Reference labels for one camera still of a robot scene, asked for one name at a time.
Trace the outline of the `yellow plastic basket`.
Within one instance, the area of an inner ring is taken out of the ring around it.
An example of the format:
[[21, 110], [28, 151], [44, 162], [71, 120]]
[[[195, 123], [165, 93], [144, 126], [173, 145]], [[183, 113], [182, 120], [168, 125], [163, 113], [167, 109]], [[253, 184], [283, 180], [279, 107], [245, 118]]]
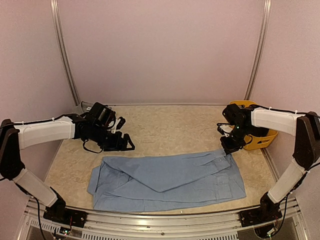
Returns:
[[[236, 104], [240, 108], [245, 108], [249, 107], [250, 105], [255, 105], [256, 102], [251, 100], [234, 100], [229, 104]], [[252, 151], [267, 148], [277, 135], [278, 131], [276, 130], [269, 129], [268, 132], [266, 132], [262, 131], [261, 129], [256, 129], [254, 130], [254, 135], [250, 134], [244, 137], [244, 141], [246, 143], [244, 149], [247, 151]]]

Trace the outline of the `light blue long sleeve shirt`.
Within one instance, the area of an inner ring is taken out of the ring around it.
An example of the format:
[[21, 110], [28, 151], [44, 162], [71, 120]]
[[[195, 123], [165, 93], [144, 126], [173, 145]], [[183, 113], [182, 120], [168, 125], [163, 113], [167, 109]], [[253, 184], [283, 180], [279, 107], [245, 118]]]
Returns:
[[232, 155], [224, 150], [172, 156], [105, 156], [87, 191], [95, 210], [161, 212], [246, 197]]

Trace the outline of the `grey denim shirt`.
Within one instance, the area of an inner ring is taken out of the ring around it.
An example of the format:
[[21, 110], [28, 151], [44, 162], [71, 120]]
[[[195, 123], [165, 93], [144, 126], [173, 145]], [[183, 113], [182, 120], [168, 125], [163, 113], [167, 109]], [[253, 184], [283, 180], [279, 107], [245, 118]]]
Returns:
[[78, 105], [78, 112], [80, 114], [89, 112], [94, 104], [86, 101], [81, 101]]

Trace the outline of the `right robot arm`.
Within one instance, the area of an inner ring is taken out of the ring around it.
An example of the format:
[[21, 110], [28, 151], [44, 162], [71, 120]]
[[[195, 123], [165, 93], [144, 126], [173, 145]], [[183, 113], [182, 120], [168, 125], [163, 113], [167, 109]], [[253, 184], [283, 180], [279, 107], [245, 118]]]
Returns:
[[228, 104], [222, 111], [225, 123], [217, 123], [226, 154], [235, 153], [271, 132], [292, 138], [291, 162], [276, 183], [261, 197], [259, 206], [239, 213], [242, 227], [264, 224], [284, 217], [280, 205], [303, 182], [320, 157], [320, 117], [253, 104]]

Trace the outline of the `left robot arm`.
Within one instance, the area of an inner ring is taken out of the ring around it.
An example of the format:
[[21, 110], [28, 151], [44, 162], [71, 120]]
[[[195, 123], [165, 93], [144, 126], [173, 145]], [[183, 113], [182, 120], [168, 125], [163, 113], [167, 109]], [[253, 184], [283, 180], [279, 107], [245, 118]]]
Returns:
[[45, 205], [44, 219], [83, 228], [87, 212], [68, 208], [57, 191], [26, 168], [20, 151], [42, 143], [69, 139], [80, 139], [83, 143], [93, 141], [102, 152], [133, 151], [135, 145], [129, 134], [120, 131], [125, 122], [123, 117], [117, 118], [115, 111], [99, 102], [82, 114], [63, 114], [30, 122], [5, 119], [0, 126], [0, 175]]

